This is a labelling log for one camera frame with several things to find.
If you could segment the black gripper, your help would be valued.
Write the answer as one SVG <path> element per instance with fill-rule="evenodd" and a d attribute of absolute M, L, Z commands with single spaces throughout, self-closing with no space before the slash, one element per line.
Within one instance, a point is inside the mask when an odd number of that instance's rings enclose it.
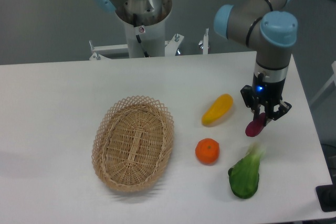
<path fill-rule="evenodd" d="M 282 100 L 282 91 L 285 79 L 279 82 L 264 82 L 257 76 L 253 76 L 252 86 L 245 85 L 241 89 L 241 96 L 245 106 L 250 108 L 253 113 L 253 120 L 259 118 L 261 105 L 265 108 L 265 118 L 263 126 L 270 121 L 276 121 L 292 108 L 292 105 Z"/>

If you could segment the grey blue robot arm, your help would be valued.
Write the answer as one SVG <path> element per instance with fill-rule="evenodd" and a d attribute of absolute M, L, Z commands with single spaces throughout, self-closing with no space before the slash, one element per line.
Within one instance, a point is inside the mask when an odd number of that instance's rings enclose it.
<path fill-rule="evenodd" d="M 177 44 L 166 43 L 165 21 L 171 0 L 94 0 L 124 23 L 131 58 L 172 56 Z M 291 105 L 282 98 L 298 22 L 284 12 L 290 0 L 247 0 L 238 6 L 224 5 L 214 18 L 218 35 L 256 52 L 253 83 L 241 94 L 254 120 L 267 125 L 284 116 Z"/>

